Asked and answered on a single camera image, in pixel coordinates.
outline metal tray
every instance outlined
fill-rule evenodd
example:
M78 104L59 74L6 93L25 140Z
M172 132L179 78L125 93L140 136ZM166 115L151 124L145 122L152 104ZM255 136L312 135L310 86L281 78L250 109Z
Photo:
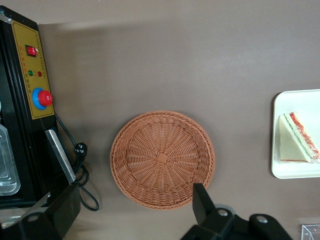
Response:
M14 155L7 129L0 124L0 196L10 196L20 189Z
M279 179L320 177L320 164L307 162L281 162L279 116L298 112L312 131L313 141L320 146L320 89L284 91L274 100L271 170Z

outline screw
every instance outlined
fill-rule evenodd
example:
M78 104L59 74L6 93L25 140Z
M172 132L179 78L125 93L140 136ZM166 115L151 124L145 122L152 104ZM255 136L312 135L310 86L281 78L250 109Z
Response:
M39 215L37 214L37 215L31 215L31 216L29 216L29 218L28 218L28 222L34 222L34 221L36 221L37 219L39 218Z
M256 219L258 220L258 222L262 223L262 224L266 224L268 223L268 219L266 219L264 216L257 216Z
M218 210L218 214L219 214L220 216L222 216L222 217L228 216L228 212L227 212L226 210L224 210L224 209L219 209L219 210Z

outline white tray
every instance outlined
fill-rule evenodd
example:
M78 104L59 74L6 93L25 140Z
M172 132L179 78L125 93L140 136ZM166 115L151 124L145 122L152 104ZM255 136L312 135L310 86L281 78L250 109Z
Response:
M298 112L312 140L320 146L320 89L284 91L274 100L272 135L272 173L279 179L320 177L320 164L281 162L279 152L279 116Z

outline round woven basket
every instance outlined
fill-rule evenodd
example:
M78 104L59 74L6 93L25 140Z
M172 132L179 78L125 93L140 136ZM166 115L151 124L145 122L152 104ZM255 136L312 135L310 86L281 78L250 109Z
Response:
M207 187L215 152L204 129L174 111L152 111L129 121L110 153L113 178L134 202L159 210L192 200L193 183Z

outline sandwich slice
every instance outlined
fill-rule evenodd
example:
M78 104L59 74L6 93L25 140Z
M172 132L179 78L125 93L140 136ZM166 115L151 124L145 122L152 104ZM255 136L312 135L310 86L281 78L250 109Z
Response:
M280 159L290 162L319 162L319 148L296 112L286 113L279 117Z

